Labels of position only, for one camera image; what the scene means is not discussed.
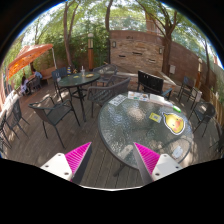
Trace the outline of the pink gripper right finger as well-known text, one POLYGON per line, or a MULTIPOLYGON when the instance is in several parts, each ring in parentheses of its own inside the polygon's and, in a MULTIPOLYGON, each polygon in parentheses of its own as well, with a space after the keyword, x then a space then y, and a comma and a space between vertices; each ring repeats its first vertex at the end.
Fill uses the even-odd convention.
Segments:
POLYGON ((158 154, 139 143, 134 146, 133 154, 144 185, 182 169, 168 154, 158 154))

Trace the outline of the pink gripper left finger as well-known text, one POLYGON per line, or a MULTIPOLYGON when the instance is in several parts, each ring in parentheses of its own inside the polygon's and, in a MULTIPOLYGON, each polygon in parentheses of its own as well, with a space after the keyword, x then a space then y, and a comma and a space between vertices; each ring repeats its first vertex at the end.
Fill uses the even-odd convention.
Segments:
POLYGON ((42 165, 41 169, 79 184, 84 175, 91 152, 92 143, 85 143, 66 154, 57 153, 42 165))

